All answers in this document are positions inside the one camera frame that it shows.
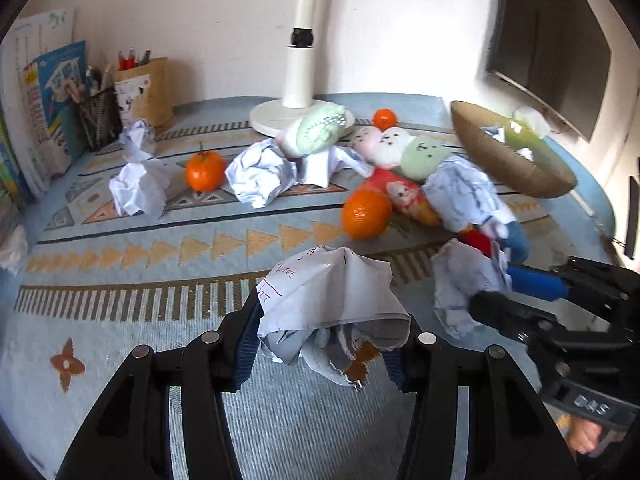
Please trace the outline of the person right hand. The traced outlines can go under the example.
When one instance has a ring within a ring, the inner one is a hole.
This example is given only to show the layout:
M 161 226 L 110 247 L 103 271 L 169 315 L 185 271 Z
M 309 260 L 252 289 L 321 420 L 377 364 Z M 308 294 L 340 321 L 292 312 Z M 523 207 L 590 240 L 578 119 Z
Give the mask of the person right hand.
M 599 445 L 602 428 L 590 420 L 574 417 L 566 435 L 568 447 L 578 454 L 589 454 Z

